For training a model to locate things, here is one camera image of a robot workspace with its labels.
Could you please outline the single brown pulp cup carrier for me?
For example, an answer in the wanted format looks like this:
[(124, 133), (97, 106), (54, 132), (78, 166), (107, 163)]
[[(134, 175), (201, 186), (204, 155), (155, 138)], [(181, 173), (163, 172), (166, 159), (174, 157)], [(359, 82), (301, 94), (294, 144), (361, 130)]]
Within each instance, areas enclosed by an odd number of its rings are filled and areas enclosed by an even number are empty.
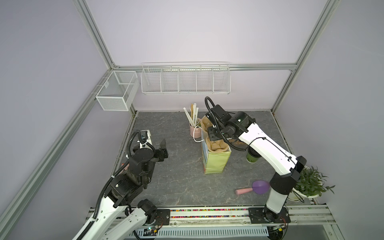
[(223, 153), (230, 150), (230, 146), (225, 143), (222, 139), (216, 138), (214, 135), (210, 135), (209, 133), (209, 127), (212, 127), (213, 124), (210, 122), (210, 120), (207, 117), (203, 117), (201, 120), (201, 127), (202, 127), (202, 137), (203, 140), (206, 142), (206, 145), (208, 147), (209, 152), (211, 153)]

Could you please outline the landscape printed paper bag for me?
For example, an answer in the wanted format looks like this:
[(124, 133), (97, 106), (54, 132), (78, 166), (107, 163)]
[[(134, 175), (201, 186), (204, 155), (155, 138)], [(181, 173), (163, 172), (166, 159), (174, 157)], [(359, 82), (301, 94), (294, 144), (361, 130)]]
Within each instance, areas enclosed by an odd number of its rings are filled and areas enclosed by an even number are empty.
[(231, 148), (227, 152), (216, 154), (209, 152), (206, 142), (203, 140), (202, 136), (201, 139), (194, 139), (194, 141), (202, 144), (204, 174), (222, 173), (231, 156)]

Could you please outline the green paper coffee cup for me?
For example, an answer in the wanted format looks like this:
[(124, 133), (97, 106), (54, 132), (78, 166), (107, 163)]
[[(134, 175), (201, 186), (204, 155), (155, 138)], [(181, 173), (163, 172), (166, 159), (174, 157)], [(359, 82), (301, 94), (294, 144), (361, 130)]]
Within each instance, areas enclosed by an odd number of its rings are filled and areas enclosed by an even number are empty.
[(253, 148), (248, 148), (248, 153), (246, 156), (247, 162), (250, 164), (256, 163), (262, 156)]

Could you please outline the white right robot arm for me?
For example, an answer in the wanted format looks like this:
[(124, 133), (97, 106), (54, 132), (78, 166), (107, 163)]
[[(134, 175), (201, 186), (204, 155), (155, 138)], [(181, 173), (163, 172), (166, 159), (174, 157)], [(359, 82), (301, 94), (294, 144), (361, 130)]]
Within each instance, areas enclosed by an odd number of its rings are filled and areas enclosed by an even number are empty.
[(259, 211), (259, 219), (267, 223), (290, 223), (285, 204), (306, 167), (307, 159), (297, 157), (278, 145), (247, 113), (225, 111), (209, 97), (205, 99), (205, 105), (208, 110), (206, 117), (212, 123), (208, 130), (210, 140), (223, 140), (234, 150), (261, 157), (275, 171), (270, 180), (269, 197), (263, 210)]

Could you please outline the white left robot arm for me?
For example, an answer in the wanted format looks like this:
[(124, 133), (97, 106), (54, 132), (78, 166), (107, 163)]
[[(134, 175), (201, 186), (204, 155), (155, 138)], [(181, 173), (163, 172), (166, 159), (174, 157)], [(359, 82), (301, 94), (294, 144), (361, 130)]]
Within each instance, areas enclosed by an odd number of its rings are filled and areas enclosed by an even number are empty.
[(93, 214), (75, 240), (124, 240), (144, 225), (167, 225), (169, 210), (158, 210), (149, 200), (136, 208), (132, 201), (148, 187), (157, 162), (168, 158), (166, 141), (155, 149), (150, 138), (140, 142), (133, 155), (114, 173), (103, 187)]

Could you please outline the pink straw holder cup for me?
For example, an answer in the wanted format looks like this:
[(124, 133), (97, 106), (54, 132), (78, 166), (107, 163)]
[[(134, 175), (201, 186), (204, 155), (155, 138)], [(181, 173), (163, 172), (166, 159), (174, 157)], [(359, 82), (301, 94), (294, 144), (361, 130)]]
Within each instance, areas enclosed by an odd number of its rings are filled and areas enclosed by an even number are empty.
[(202, 128), (201, 128), (201, 119), (198, 118), (197, 126), (190, 125), (190, 135), (196, 140), (201, 139)]

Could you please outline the potted green plant white pot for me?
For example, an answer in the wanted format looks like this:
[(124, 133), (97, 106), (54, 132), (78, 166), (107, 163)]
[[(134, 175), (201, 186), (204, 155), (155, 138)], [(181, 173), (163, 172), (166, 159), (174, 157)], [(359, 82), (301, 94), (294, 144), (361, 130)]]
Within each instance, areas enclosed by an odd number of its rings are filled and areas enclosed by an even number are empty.
[(288, 200), (304, 203), (305, 199), (315, 199), (326, 192), (334, 194), (335, 185), (327, 185), (328, 178), (318, 168), (304, 167), (298, 182), (289, 193)]

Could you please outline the white mesh wall basket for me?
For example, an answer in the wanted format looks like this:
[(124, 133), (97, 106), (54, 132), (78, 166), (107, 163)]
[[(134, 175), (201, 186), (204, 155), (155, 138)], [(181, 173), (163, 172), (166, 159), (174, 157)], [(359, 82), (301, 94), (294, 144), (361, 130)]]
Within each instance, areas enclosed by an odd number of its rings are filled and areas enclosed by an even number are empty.
[(104, 111), (128, 112), (139, 86), (137, 72), (112, 71), (96, 99)]

